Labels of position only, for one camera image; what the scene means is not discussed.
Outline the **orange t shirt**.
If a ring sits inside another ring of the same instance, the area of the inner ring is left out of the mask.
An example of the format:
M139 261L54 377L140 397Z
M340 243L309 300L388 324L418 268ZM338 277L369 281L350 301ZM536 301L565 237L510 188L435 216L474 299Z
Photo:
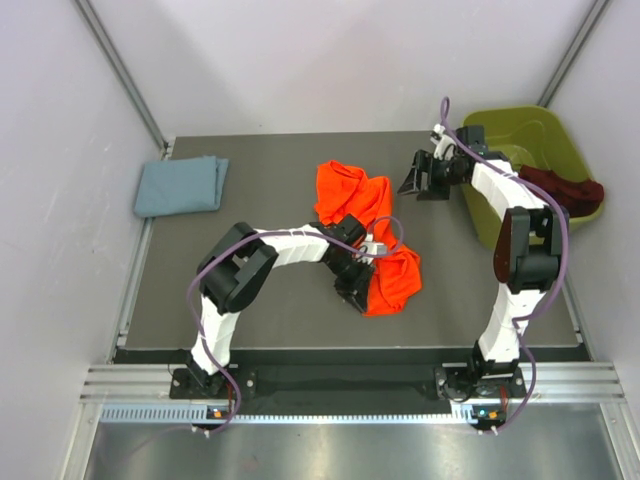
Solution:
M393 232L389 217L393 210L391 180L370 177L357 166L330 160L317 167L315 211L328 225L354 216L383 243L392 255L375 260L375 272L368 292L369 317L401 312L410 297L422 289L421 258Z

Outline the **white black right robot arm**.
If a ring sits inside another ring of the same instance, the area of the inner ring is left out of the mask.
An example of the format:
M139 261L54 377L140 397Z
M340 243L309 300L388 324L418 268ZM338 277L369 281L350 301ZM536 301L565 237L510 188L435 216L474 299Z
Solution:
M487 148L482 127L450 132L437 124L430 140L433 151L415 153L399 194L446 200L452 187L467 185L501 221L493 256L498 293L490 320L465 372L449 374L442 385L444 394L487 396L516 376L529 318L563 272L568 218L524 184L505 154Z

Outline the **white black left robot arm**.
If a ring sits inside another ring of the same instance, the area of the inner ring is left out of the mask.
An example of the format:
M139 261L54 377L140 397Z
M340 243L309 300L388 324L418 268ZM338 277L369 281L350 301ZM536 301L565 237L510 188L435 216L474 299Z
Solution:
M257 298L271 271L299 263L321 263L335 275L336 293L357 311L368 310L374 260L388 253L355 217L285 230L259 230L235 224L197 268L188 293L198 292L198 337L183 368L172 374L170 397L206 399L233 383L223 367L230 364L231 342L241 312Z

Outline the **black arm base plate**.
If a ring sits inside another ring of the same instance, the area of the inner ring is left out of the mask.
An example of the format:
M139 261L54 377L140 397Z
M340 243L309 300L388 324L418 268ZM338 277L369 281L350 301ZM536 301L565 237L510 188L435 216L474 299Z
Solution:
M177 368L169 397L180 400L226 398L238 387L244 399L289 392L358 392L416 394L428 400L521 399L526 393L520 370L512 377L474 384L466 367L433 364L386 365L232 365L228 376L198 373L194 366Z

